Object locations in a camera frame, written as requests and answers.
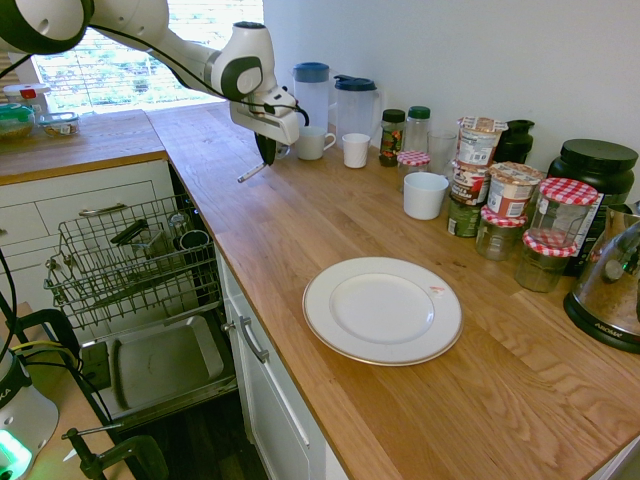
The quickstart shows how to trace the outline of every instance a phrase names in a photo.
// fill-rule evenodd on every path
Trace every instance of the dishwasher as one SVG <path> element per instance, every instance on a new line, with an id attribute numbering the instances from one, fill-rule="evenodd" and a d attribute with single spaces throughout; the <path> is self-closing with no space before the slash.
<path id="1" fill-rule="evenodd" d="M 45 289 L 105 415 L 126 430 L 235 390 L 213 242 L 190 198 L 81 215 L 59 226 Z"/>

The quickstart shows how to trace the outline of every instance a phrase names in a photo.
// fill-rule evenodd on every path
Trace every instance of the stainless steel kettle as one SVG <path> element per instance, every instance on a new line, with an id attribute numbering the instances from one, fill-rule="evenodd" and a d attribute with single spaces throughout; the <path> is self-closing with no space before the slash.
<path id="1" fill-rule="evenodd" d="M 607 206 L 605 230 L 564 309 L 597 340 L 640 353 L 640 202 Z"/>

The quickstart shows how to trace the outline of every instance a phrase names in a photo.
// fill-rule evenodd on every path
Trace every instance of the dishwasher rack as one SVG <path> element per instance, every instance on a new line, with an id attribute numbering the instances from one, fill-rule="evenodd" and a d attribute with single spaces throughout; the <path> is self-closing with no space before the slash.
<path id="1" fill-rule="evenodd" d="M 187 195 L 80 215 L 60 224 L 44 285 L 73 328 L 151 309 L 170 323 L 219 304 L 213 244 Z"/>

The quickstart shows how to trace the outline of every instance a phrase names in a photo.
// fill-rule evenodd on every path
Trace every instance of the drawer handle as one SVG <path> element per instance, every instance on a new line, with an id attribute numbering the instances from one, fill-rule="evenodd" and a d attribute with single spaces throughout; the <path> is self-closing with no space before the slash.
<path id="1" fill-rule="evenodd" d="M 87 210 L 84 209 L 78 212 L 78 215 L 81 217 L 97 217 L 98 215 L 104 215 L 105 213 L 117 212 L 118 210 L 124 210 L 127 207 L 124 203 L 116 203 L 112 207 L 107 208 L 99 208 L 98 210 Z"/>
<path id="2" fill-rule="evenodd" d="M 267 359 L 269 358 L 269 351 L 262 350 L 259 345 L 256 345 L 256 343 L 251 340 L 251 337 L 249 336 L 250 324 L 251 324 L 251 318 L 240 317 L 240 329 L 242 330 L 242 335 L 244 336 L 244 339 L 247 342 L 247 345 L 249 345 L 249 348 L 251 349 L 253 354 L 256 356 L 256 358 L 260 360 L 260 363 L 266 363 Z"/>

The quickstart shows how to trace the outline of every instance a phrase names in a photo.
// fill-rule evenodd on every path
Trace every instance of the wooden countertop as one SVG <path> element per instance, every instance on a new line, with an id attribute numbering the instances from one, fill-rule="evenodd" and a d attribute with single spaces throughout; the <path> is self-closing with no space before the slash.
<path id="1" fill-rule="evenodd" d="M 0 185 L 167 159 L 142 110 L 80 118 L 80 133 L 49 137 L 42 130 L 0 142 Z"/>
<path id="2" fill-rule="evenodd" d="M 517 256 L 491 262 L 474 240 L 406 216 L 394 169 L 361 170 L 332 148 L 261 163 L 225 105 L 148 116 L 260 321 L 353 480 L 581 479 L 640 433 L 640 357 L 578 330 L 552 294 L 522 289 Z M 444 355 L 379 367 L 326 347 L 302 295 L 350 258 L 422 265 L 457 294 L 464 330 Z"/>
<path id="3" fill-rule="evenodd" d="M 30 312 L 31 309 L 26 303 L 18 305 L 18 316 L 25 316 Z M 49 339 L 44 330 L 39 327 L 33 327 L 26 332 L 31 341 Z M 7 338 L 7 333 L 4 316 L 0 313 L 0 335 L 3 341 Z M 14 337 L 11 345 L 15 346 L 19 343 Z M 56 354 L 51 354 L 49 358 L 46 354 L 42 355 L 39 361 L 62 363 Z M 47 445 L 36 457 L 33 467 L 27 475 L 27 480 L 86 480 L 80 470 L 80 459 L 77 455 L 66 462 L 63 461 L 71 451 L 71 442 L 62 440 L 61 436 L 72 427 L 78 430 L 100 427 L 100 420 L 67 370 L 39 365 L 27 367 L 27 370 L 31 375 L 33 385 L 56 404 L 59 414 L 58 426 Z M 113 442 L 106 432 L 94 433 L 83 438 L 94 453 L 102 453 L 113 447 Z M 105 476 L 109 480 L 134 480 L 125 462 L 119 462 L 108 468 L 105 471 Z"/>

